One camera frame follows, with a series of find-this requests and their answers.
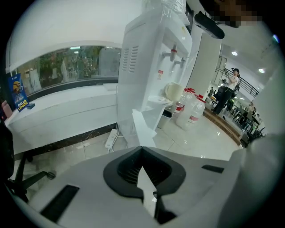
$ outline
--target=wooden platform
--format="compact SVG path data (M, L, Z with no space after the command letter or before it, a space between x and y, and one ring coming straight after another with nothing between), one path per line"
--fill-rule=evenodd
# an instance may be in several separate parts
M236 144L240 145L240 134L234 129L230 124L228 124L227 121L225 121L220 116L213 114L213 112L205 107L205 110L203 112L204 117L211 120L214 124L216 124L220 129L222 129L233 141L236 142Z

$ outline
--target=poster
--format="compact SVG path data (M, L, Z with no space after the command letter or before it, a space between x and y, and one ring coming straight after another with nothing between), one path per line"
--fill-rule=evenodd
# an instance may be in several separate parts
M21 74L16 74L8 78L9 89L12 93L12 97L16 108L21 112L28 104L28 99L24 91Z

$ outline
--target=handrail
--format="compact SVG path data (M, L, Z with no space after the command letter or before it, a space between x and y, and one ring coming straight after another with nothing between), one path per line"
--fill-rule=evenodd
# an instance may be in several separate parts
M233 72L227 68L225 68L225 70L227 70L229 72L229 74L231 76L233 76ZM239 82L238 84L240 85L241 88L243 88L245 91L247 91L250 95L252 95L254 98L259 94L258 90L256 88L254 88L250 83L248 83L246 80L244 80L242 77L239 78Z

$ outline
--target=tiled floor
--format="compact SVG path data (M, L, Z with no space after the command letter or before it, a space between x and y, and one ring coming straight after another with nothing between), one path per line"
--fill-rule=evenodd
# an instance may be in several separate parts
M183 155L221 160L229 160L232 152L239 149L228 135L204 116L188 132L179 128L175 120L176 118L173 118L163 130L156 129L157 135L154 137L154 142L157 148ZM34 156L31 163L26 162L24 178L40 171L53 171L60 175L72 165L85 159L107 154L105 143L108 136L109 133L102 134L69 147ZM126 146L125 139L118 137L114 151L124 149ZM16 161L11 179L15 178L19 162ZM50 180L44 177L32 185L28 189L27 197L32 197L48 181Z

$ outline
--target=power strip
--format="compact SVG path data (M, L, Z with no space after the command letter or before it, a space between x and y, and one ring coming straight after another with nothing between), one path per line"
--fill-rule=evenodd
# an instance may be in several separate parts
M110 135L106 141L105 147L107 150L112 148L113 142L115 140L115 137L117 135L117 130L116 129L112 129L112 131L110 132Z

